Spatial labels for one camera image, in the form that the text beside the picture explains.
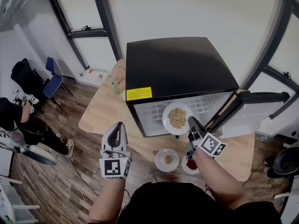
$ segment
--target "plate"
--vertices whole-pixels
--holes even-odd
[[[188,174],[192,174],[192,175],[195,175],[195,174],[198,174],[199,173],[199,170],[198,168],[196,170],[191,170],[188,168],[187,166],[187,159],[186,159],[186,156],[184,155],[183,159],[182,159],[182,168],[183,170],[188,173]]]
[[[172,162],[170,164],[165,163],[165,157],[170,155],[172,157]],[[179,155],[176,151],[171,148],[165,148],[160,150],[155,156],[156,167],[163,172],[171,172],[178,167]]]
[[[170,120],[168,118],[168,115],[169,115],[170,111],[175,109],[175,108],[181,108],[182,110],[186,111],[186,120],[187,121],[181,129],[177,129],[177,128],[172,127],[171,124],[170,124]],[[163,125],[164,125],[165,129],[169,133],[174,134],[174,135],[182,135],[182,134],[188,132],[189,129],[190,129],[189,124],[188,124],[188,118],[190,116],[192,116],[192,111],[187,105],[179,103],[179,102],[174,102],[174,103],[169,104],[165,108],[165,110],[163,112],[163,116],[162,116],[162,122],[163,122]]]

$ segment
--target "person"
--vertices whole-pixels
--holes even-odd
[[[30,114],[31,101],[26,100],[24,106],[11,103],[7,98],[0,98],[0,127],[10,131],[15,129],[14,122],[22,131],[26,144],[44,145],[55,151],[72,156],[74,141],[66,140],[60,133],[56,135],[44,120],[38,118],[35,113]]]
[[[191,183],[148,182],[120,213],[126,180],[107,180],[88,223],[281,223],[272,203],[250,202],[243,186],[204,151],[198,148],[193,159],[215,200]]]

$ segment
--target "red food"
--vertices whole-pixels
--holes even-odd
[[[187,162],[187,167],[191,170],[196,170],[197,169],[197,165],[196,165],[194,160],[188,161]]]

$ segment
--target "black mini fridge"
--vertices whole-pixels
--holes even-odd
[[[248,134],[288,100],[287,93],[237,92],[239,85],[206,37],[127,44],[126,103],[144,137],[169,134],[162,123],[172,102],[189,106],[208,131]]]

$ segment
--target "yellow sticker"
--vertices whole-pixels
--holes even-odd
[[[127,101],[152,97],[151,87],[127,90]]]

